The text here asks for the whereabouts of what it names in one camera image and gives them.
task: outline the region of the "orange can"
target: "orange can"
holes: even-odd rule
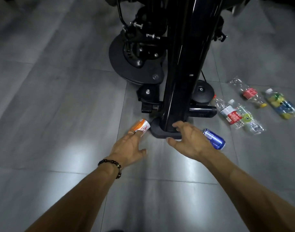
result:
[[[148,129],[150,128],[150,124],[145,120],[145,119],[140,119],[137,123],[135,123],[128,133],[133,133],[137,132],[138,130],[143,131],[145,133]]]

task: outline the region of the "person's left hand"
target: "person's left hand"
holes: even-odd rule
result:
[[[146,156],[146,149],[139,150],[139,142],[142,135],[143,132],[140,130],[135,132],[135,134],[126,134],[114,144],[110,155],[105,159],[118,162],[122,168],[142,159]]]

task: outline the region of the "hand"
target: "hand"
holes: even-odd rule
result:
[[[140,130],[134,134],[126,134],[113,145],[110,155],[105,159],[118,162],[122,168],[142,159],[146,156],[146,149],[139,150],[142,135]]]
[[[178,142],[173,138],[167,138],[167,142],[184,156],[201,161],[205,152],[215,151],[206,136],[195,126],[183,121],[175,122],[172,126],[181,132],[182,141]]]

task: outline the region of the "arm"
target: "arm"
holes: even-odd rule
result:
[[[201,162],[223,187],[250,231],[295,231],[295,207],[260,185],[215,150],[203,133],[189,123],[173,124],[182,141],[167,139],[183,155]]]
[[[122,168],[140,160],[146,155],[146,150],[138,149],[142,134],[142,131],[137,131],[134,135],[130,133],[118,140],[111,154],[105,159],[115,160]],[[37,219],[26,232],[90,231],[118,172],[117,166],[111,163],[99,165]]]

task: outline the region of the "blue can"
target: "blue can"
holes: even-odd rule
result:
[[[203,134],[207,137],[207,139],[210,141],[210,143],[216,150],[221,150],[224,148],[226,142],[222,137],[218,136],[217,134],[213,133],[211,130],[208,129],[205,129],[203,131]]]

